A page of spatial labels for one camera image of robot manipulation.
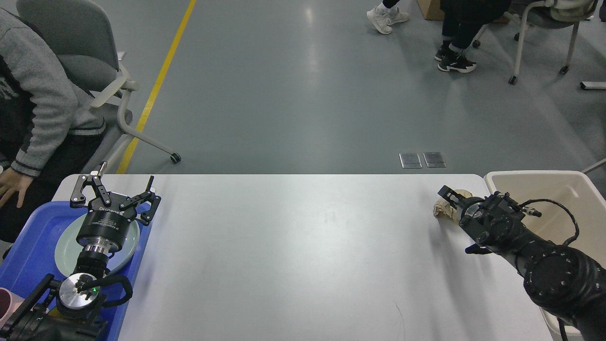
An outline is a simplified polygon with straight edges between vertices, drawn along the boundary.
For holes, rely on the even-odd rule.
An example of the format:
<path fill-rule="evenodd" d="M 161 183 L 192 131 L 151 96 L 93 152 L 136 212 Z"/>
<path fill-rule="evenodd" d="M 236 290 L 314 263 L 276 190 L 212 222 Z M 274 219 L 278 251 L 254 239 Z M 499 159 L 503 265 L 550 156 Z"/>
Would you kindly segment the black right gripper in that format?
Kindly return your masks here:
<path fill-rule="evenodd" d="M 438 191 L 438 193 L 441 191 L 444 191 L 444 190 L 448 190 L 448 189 L 450 189 L 450 188 L 448 186 L 444 185 Z M 479 211 L 480 206 L 482 205 L 482 203 L 484 203 L 484 201 L 485 201 L 485 198 L 476 197 L 476 196 L 472 196 L 472 198 L 465 200 L 464 202 L 466 204 L 468 204 L 468 207 L 465 208 L 464 216 L 463 216 L 463 218 L 461 218 L 460 222 L 457 224 L 460 227 L 466 227 L 467 224 L 471 222 L 471 219 L 474 218 L 474 216 L 476 216 L 476 212 Z"/>

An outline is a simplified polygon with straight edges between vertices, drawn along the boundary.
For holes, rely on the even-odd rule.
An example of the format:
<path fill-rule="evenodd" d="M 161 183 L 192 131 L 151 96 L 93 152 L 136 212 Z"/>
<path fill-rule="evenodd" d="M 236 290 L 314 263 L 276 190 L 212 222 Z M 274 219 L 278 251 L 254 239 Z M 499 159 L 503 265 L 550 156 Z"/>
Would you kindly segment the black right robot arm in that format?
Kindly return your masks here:
<path fill-rule="evenodd" d="M 459 226 L 472 239 L 467 254 L 496 254 L 523 277 L 530 299 L 569 324 L 586 341 L 606 338 L 605 270 L 582 251 L 572 248 L 574 235 L 562 244 L 539 237 L 523 223 L 526 215 L 541 216 L 532 199 L 516 202 L 509 193 L 464 197 L 448 186 L 439 191 L 455 210 Z"/>

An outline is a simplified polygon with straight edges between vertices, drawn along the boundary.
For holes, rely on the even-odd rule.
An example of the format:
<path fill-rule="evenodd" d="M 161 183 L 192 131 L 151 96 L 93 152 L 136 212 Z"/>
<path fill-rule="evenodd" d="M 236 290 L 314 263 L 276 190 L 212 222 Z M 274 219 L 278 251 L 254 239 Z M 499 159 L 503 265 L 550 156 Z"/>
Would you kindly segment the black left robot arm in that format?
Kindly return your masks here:
<path fill-rule="evenodd" d="M 1 305 L 3 341 L 115 341 L 161 198 L 107 190 L 99 169 L 78 175 L 69 201 L 41 205 L 1 267 L 22 298 Z"/>

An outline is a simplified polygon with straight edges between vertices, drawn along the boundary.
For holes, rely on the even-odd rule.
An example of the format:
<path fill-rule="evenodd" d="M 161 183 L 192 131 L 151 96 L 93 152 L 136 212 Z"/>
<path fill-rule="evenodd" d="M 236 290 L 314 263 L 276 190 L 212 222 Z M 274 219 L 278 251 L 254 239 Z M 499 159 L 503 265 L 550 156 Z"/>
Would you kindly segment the seated person's hand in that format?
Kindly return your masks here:
<path fill-rule="evenodd" d="M 21 208 L 32 183 L 33 178 L 28 175 L 18 173 L 12 168 L 3 170 L 0 174 L 0 207 L 5 206 L 11 197 L 17 196 L 17 208 Z"/>

